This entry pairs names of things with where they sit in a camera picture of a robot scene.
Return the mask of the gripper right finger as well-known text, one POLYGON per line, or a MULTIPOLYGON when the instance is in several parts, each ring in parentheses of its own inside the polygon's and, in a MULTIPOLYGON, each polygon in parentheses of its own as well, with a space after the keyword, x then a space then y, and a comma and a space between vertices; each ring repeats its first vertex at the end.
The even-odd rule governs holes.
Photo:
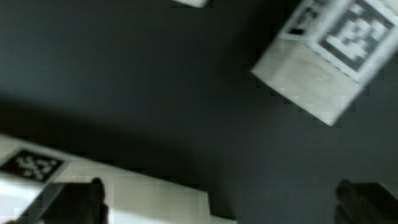
POLYGON ((376 183, 339 182, 334 224, 398 224, 398 195, 376 183))

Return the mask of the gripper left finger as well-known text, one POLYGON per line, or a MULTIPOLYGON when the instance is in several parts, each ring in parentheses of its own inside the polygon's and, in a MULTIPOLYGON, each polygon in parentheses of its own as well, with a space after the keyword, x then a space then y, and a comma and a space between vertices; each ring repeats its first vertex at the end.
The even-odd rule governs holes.
POLYGON ((16 224, 108 224, 101 179, 49 183, 16 218, 16 224))

